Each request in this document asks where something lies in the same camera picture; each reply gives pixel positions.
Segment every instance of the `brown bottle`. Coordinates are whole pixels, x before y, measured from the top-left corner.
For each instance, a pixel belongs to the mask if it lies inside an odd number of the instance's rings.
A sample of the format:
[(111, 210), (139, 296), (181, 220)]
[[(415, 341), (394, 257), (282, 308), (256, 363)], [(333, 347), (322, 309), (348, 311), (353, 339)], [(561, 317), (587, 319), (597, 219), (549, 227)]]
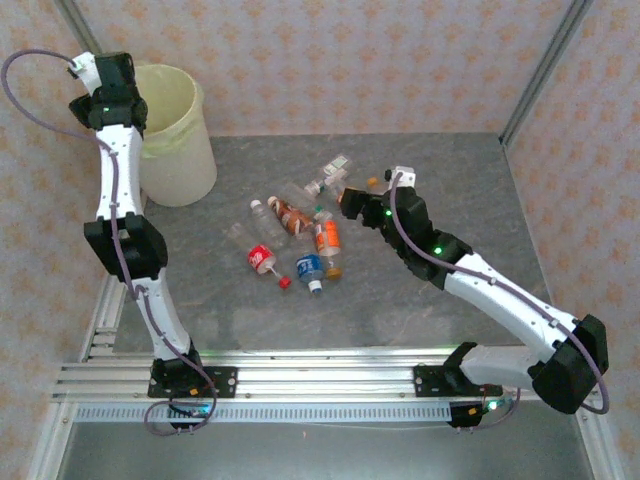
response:
[(270, 197), (267, 200), (267, 204), (274, 211), (285, 230), (291, 235), (297, 235), (313, 228), (313, 222), (309, 217), (278, 197)]

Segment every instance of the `plastic bottle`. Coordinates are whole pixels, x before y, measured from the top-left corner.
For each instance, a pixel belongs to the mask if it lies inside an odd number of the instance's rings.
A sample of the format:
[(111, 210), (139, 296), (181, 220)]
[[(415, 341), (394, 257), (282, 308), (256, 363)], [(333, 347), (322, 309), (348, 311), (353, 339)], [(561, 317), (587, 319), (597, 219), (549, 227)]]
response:
[(338, 225), (335, 220), (318, 223), (315, 228), (316, 246), (329, 280), (342, 277), (342, 254)]
[(293, 182), (285, 183), (282, 188), (278, 190), (278, 198), (318, 222), (329, 218), (331, 215), (325, 211), (322, 205), (318, 204), (315, 196), (309, 194), (309, 192), (303, 190)]
[(313, 222), (309, 217), (284, 200), (280, 200), (278, 197), (270, 197), (267, 200), (267, 204), (274, 211), (285, 230), (291, 235), (297, 235), (304, 230), (313, 228)]
[(309, 291), (315, 295), (322, 292), (324, 268), (322, 260), (316, 253), (313, 235), (310, 231), (299, 233), (295, 237), (296, 268), (298, 278), (309, 287)]
[(275, 270), (276, 256), (265, 245), (260, 244), (249, 231), (240, 223), (234, 223), (227, 231), (227, 237), (238, 248), (247, 253), (247, 261), (259, 275), (271, 272), (278, 279), (278, 285), (283, 290), (291, 285), (291, 279), (280, 275)]
[(326, 182), (327, 194), (332, 200), (335, 200), (336, 203), (340, 203), (344, 189), (347, 188), (347, 183), (342, 178), (333, 177), (327, 178)]
[(253, 200), (249, 206), (256, 230), (267, 245), (279, 250), (289, 243), (289, 235), (269, 207), (263, 205), (260, 200)]
[(326, 180), (329, 177), (344, 180), (355, 171), (355, 163), (344, 154), (338, 155), (336, 158), (327, 163), (320, 169), (319, 177), (309, 182), (305, 187), (305, 191), (313, 197), (320, 195), (327, 187)]

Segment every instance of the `patterned wallpaper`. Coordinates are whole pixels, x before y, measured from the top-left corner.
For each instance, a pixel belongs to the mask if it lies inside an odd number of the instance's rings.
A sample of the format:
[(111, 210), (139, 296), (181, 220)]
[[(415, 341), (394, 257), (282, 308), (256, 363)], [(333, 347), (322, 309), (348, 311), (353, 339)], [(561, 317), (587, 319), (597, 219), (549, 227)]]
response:
[(79, 0), (216, 135), (501, 131), (570, 0)]
[(638, 478), (637, 0), (594, 3), (508, 153), (554, 302), (607, 324), (612, 418), (628, 478)]
[[(0, 4), (0, 58), (26, 47), (75, 56), (51, 0)], [(66, 104), (82, 93), (60, 60), (18, 60), (10, 83), (25, 106), (82, 130)], [(95, 216), (97, 150), (26, 120), (0, 94), (0, 478), (26, 474), (60, 363), (77, 358), (101, 267), (82, 223)]]

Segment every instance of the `gray table surface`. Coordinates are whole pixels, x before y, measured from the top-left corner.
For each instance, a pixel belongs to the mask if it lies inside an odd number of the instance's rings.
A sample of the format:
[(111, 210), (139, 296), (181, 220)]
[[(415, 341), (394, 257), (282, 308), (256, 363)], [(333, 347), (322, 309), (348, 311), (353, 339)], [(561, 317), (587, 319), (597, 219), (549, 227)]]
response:
[(73, 427), (58, 479), (593, 478), (575, 417), (541, 402), (518, 410), (472, 435), (443, 424), (212, 423), (193, 436), (159, 438), (141, 424), (83, 423)]
[[(304, 185), (339, 153), (364, 187), (394, 165), (416, 170), (416, 189), (436, 228), (469, 243), (490, 264), (533, 294), (546, 289), (513, 179), (494, 134), (375, 134), (212, 139), (218, 180), (202, 200), (182, 208), (150, 202), (145, 214), (169, 249), (167, 281), (179, 317), (199, 350), (362, 346), (436, 347), (473, 340), (518, 340), (475, 307), (413, 277), (377, 231), (338, 219), (344, 277), (325, 281), (313, 298), (294, 278), (291, 252), (278, 252), (294, 285), (282, 292), (258, 277), (223, 231), (250, 225), (249, 202), (278, 185)], [(338, 213), (336, 205), (328, 208)], [(135, 304), (126, 302), (117, 352), (150, 352)]]

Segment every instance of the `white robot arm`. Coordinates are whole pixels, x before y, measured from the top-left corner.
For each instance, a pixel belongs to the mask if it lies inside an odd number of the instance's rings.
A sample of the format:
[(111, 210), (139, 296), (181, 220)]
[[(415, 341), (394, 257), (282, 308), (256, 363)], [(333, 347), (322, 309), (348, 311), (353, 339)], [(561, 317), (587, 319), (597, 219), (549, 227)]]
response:
[[(167, 248), (162, 235), (144, 218), (140, 201), (139, 161), (146, 122), (146, 105), (138, 94), (133, 63), (126, 53), (100, 55), (83, 53), (74, 59), (70, 72), (89, 92), (74, 100), (70, 108), (83, 125), (96, 130), (99, 140), (110, 146), (101, 148), (102, 182), (96, 221), (85, 224), (85, 237), (112, 275), (124, 281), (111, 238), (112, 205), (125, 259), (135, 287), (144, 287), (151, 312), (162, 336), (150, 323), (144, 298), (136, 299), (153, 341), (152, 378), (172, 388), (167, 371), (179, 370), (201, 382), (197, 374), (177, 359), (163, 336), (175, 350), (197, 359), (191, 338), (178, 319), (166, 282)], [(110, 155), (117, 156), (117, 166)]]
[(454, 392), (484, 384), (533, 389), (556, 410), (574, 413), (598, 383), (596, 371), (608, 369), (602, 322), (592, 315), (578, 320), (542, 302), (498, 273), (469, 245), (434, 229), (424, 200), (415, 192), (412, 168), (396, 167), (385, 178), (390, 190), (383, 195), (347, 188), (342, 213), (350, 219), (362, 214), (363, 225), (380, 229), (414, 275), (475, 305), (528, 347), (463, 343), (445, 362), (445, 371), (432, 369), (434, 374), (442, 374), (442, 382)]

